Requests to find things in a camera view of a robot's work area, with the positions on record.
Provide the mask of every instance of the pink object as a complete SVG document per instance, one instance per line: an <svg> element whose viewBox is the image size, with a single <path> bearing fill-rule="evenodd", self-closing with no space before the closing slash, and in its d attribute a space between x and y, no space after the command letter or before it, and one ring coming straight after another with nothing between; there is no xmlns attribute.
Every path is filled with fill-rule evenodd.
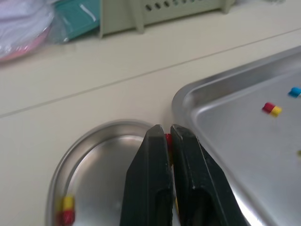
<svg viewBox="0 0 301 226"><path fill-rule="evenodd" d="M37 47L39 47L47 38L50 28L47 28L45 31L43 31L35 40L30 42L26 47L23 47L12 54L5 56L3 58L0 58L0 61L8 61L12 60L18 57L21 57L25 54L28 54L29 52L33 51Z"/></svg>

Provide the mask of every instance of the table surface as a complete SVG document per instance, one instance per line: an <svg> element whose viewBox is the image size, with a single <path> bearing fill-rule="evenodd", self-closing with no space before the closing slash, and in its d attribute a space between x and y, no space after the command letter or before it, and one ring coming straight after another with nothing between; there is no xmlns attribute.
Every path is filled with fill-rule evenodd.
<svg viewBox="0 0 301 226"><path fill-rule="evenodd" d="M173 122L184 85L299 46L301 1L240 1L220 12L86 37L0 65L0 225L40 226L67 149L117 119Z"/></svg>

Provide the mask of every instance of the small cube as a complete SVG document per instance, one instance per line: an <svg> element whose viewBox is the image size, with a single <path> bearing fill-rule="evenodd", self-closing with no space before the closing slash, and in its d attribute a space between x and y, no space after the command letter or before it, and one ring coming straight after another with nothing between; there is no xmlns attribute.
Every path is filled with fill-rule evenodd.
<svg viewBox="0 0 301 226"><path fill-rule="evenodd" d="M73 210L66 210L63 211L63 225L64 226L70 226L74 223L75 220L75 213Z"/></svg>
<svg viewBox="0 0 301 226"><path fill-rule="evenodd" d="M278 107L278 106L275 106L273 108L273 110L271 111L271 114L275 117L277 117L280 113L282 112L282 108L281 107Z"/></svg>
<svg viewBox="0 0 301 226"><path fill-rule="evenodd" d="M293 87L291 91L288 93L288 95L292 97L301 97L301 88Z"/></svg>
<svg viewBox="0 0 301 226"><path fill-rule="evenodd" d="M267 113L271 113L274 107L275 107L274 104L267 102L262 109Z"/></svg>
<svg viewBox="0 0 301 226"><path fill-rule="evenodd" d="M74 210L74 198L73 196L65 196L63 198L63 211Z"/></svg>

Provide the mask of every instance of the round metal dish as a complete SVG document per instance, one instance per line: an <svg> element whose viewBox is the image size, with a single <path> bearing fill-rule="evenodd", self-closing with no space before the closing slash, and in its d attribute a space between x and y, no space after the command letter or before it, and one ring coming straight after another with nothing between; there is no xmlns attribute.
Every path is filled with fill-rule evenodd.
<svg viewBox="0 0 301 226"><path fill-rule="evenodd" d="M58 226L62 197L75 197L73 226L118 226L126 172L151 125L119 121L93 129L65 154L48 194L46 226Z"/></svg>

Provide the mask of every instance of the metal tray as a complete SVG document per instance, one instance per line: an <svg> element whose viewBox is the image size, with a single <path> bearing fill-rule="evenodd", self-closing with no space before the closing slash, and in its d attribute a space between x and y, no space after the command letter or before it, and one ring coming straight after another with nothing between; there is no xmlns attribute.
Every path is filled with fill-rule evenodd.
<svg viewBox="0 0 301 226"><path fill-rule="evenodd" d="M173 99L177 123L190 128L223 168L252 226L301 222L301 47L197 81ZM261 109L283 108L278 117Z"/></svg>
<svg viewBox="0 0 301 226"><path fill-rule="evenodd" d="M46 226L58 226L62 197L75 197L73 226L118 226L126 172L151 125L119 121L93 129L65 154L48 194ZM174 210L173 225L179 225Z"/></svg>

